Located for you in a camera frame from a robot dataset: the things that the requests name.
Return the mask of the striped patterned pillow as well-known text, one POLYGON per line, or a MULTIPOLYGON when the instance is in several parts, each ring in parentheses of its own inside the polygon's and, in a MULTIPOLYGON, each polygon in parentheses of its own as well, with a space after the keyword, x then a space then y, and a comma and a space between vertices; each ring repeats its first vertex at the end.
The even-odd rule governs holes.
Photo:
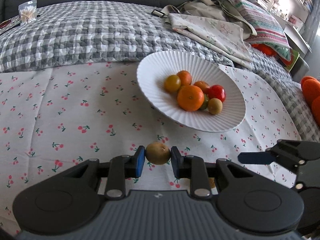
POLYGON ((246 42, 265 44, 273 48, 277 55, 290 59, 290 46, 286 35, 276 19, 265 9, 247 0, 228 0, 257 31, 257 36, 250 36, 246 42))

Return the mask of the white bookshelf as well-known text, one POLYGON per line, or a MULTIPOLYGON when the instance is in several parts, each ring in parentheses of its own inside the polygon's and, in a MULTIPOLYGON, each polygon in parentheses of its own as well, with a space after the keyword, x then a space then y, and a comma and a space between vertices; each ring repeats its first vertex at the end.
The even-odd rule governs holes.
POLYGON ((305 57, 311 51, 309 43, 302 37, 305 23, 313 10, 313 0, 276 0, 268 3, 269 12, 285 31, 290 46, 305 57))

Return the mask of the cherry print tablecloth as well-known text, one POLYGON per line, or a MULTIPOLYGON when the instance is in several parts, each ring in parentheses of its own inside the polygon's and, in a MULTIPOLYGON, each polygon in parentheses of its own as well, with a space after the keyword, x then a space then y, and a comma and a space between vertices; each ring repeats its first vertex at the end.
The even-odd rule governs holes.
POLYGON ((161 142, 183 155, 237 161, 278 139, 300 139, 275 91, 259 76, 214 67, 244 96, 246 116, 227 132, 207 133, 176 123, 141 93, 136 63, 97 63, 1 74, 1 228, 19 232, 12 212, 23 189, 89 158, 109 161, 161 142))

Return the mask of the brown kiwi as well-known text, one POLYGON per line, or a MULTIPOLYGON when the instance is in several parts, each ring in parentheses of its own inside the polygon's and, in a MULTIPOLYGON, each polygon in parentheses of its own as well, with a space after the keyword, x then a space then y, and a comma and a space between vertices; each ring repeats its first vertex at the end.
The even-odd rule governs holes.
POLYGON ((210 187, 211 187, 212 189, 216 187, 216 186, 215 186, 215 180, 214 180, 214 178, 209 178, 209 183, 210 183, 210 187))
POLYGON ((167 163, 170 160, 170 156, 169 148, 160 142, 153 142, 145 149, 146 159, 155 165, 167 163))
POLYGON ((223 109, 222 101, 218 98, 212 98, 208 101, 208 111, 212 115, 217 115, 221 113, 223 109))

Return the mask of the grey checkered quilt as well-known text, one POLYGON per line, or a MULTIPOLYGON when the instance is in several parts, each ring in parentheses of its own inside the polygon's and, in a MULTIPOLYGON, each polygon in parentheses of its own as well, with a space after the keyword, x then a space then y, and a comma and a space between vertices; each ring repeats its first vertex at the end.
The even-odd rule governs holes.
POLYGON ((278 94, 300 136, 319 141, 316 124, 298 83, 272 57, 247 48, 246 59, 195 37, 179 34, 152 15, 152 7, 121 2, 80 1, 37 9, 26 25, 13 17, 1 30, 1 72, 50 67, 140 61, 159 51, 190 53, 211 63, 246 69, 262 77, 278 94))

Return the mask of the dark red floral pouch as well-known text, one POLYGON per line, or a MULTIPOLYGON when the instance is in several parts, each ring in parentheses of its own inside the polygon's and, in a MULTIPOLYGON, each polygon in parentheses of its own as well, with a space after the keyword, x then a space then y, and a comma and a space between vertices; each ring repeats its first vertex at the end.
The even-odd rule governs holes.
POLYGON ((1 23, 0 27, 0 34, 2 35, 3 33, 9 31, 10 29, 17 27, 20 25, 20 20, 19 19, 9 19, 1 23))

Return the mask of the green red book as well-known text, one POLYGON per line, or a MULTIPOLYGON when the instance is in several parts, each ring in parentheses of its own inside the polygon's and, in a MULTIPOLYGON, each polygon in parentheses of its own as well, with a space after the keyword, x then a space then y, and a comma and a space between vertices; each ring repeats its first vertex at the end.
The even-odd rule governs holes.
POLYGON ((280 65, 286 70, 287 73, 290 73, 299 58, 299 52, 290 48, 290 59, 289 60, 286 60, 285 58, 281 57, 280 55, 277 55, 277 57, 278 57, 278 62, 280 63, 280 65))

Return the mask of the clear bag of swabs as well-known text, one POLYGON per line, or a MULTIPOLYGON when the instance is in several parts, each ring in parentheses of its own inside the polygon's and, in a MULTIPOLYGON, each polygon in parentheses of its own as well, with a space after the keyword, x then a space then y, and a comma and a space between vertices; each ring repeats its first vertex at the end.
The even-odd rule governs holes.
POLYGON ((31 0, 18 6, 21 25, 31 23, 37 19, 37 0, 31 0))

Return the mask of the brown kiwi top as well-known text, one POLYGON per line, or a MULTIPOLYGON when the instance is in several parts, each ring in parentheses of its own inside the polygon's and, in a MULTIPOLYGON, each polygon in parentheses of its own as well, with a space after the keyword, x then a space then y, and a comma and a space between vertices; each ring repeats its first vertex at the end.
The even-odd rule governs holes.
POLYGON ((222 101, 218 98, 212 98, 208 101, 208 111, 212 115, 217 115, 221 113, 223 109, 222 101))

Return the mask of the beige canvas bag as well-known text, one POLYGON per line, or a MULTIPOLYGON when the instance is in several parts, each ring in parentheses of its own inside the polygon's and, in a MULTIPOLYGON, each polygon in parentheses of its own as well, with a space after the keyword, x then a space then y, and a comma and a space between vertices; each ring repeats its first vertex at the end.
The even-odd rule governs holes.
POLYGON ((212 1, 212 0, 194 0, 184 2, 175 7, 166 5, 161 10, 153 9, 151 14, 160 18, 166 18, 169 13, 185 14, 191 16, 199 16, 212 18, 215 20, 226 21, 240 26, 244 30, 244 39, 250 36, 257 36, 257 31, 237 9, 228 0, 212 1))

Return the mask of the white ribbed plate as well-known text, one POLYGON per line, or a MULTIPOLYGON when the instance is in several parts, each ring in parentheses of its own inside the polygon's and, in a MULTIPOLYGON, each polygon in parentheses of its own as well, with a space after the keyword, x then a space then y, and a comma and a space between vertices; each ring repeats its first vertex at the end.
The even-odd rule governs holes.
POLYGON ((225 132, 244 121, 245 100, 228 67, 198 56, 161 51, 142 59, 137 81, 166 117, 203 132, 225 132))

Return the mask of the green kiwi fruit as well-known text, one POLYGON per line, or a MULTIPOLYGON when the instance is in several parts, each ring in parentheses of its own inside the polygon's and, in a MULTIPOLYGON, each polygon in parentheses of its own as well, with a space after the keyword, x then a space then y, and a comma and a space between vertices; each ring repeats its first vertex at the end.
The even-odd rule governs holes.
POLYGON ((199 108, 199 110, 204 111, 205 109, 207 109, 208 102, 209 102, 209 97, 207 94, 204 94, 204 101, 203 101, 203 104, 201 105, 201 107, 199 108))

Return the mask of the small yellow orange fruit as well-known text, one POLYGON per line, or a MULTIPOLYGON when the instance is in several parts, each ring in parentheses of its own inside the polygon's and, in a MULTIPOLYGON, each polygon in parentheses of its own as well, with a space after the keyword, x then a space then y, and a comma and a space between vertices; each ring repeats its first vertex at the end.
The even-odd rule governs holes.
POLYGON ((177 75, 170 75, 164 81, 164 89, 172 94, 176 93, 181 87, 181 80, 177 75))

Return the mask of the red tomato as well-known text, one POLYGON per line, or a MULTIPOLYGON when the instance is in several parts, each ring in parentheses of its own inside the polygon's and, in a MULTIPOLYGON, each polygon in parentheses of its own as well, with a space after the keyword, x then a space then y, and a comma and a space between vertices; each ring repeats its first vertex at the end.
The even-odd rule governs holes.
POLYGON ((221 85, 212 85, 208 89, 208 97, 210 99, 216 98, 224 102, 226 99, 225 89, 221 85))

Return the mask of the large orange mandarin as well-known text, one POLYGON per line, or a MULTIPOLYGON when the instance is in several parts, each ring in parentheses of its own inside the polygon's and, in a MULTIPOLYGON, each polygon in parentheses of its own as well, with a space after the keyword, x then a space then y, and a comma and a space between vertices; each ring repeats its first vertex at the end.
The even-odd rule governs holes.
POLYGON ((178 106, 187 111, 197 111, 204 101, 204 93, 199 87, 188 85, 182 86, 177 94, 178 106))

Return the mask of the floral folded cloth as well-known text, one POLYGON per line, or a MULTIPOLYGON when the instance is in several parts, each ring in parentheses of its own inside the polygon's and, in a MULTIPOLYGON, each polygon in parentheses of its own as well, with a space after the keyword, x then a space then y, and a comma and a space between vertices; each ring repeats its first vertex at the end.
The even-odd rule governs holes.
POLYGON ((226 21, 185 14, 167 15, 174 31, 222 54, 233 62, 252 70, 249 44, 244 41, 242 27, 226 21))

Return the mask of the orange fuzzy cushion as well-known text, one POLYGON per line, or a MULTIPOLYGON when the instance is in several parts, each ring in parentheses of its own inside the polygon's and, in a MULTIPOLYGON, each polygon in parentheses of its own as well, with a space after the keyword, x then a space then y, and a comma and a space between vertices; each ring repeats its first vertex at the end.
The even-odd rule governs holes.
POLYGON ((317 125, 320 124, 320 82, 311 76, 305 76, 302 78, 301 82, 301 89, 304 96, 304 99, 306 100, 306 103, 308 104, 311 113, 313 115, 313 118, 317 125))

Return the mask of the orange plush under pillow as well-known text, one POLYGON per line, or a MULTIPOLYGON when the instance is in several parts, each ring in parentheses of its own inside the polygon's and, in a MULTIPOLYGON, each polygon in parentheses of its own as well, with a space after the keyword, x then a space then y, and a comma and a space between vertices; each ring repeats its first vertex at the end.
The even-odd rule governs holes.
POLYGON ((251 44, 251 46, 253 48, 263 52, 267 56, 276 56, 277 55, 277 52, 273 48, 271 48, 265 44, 251 44))

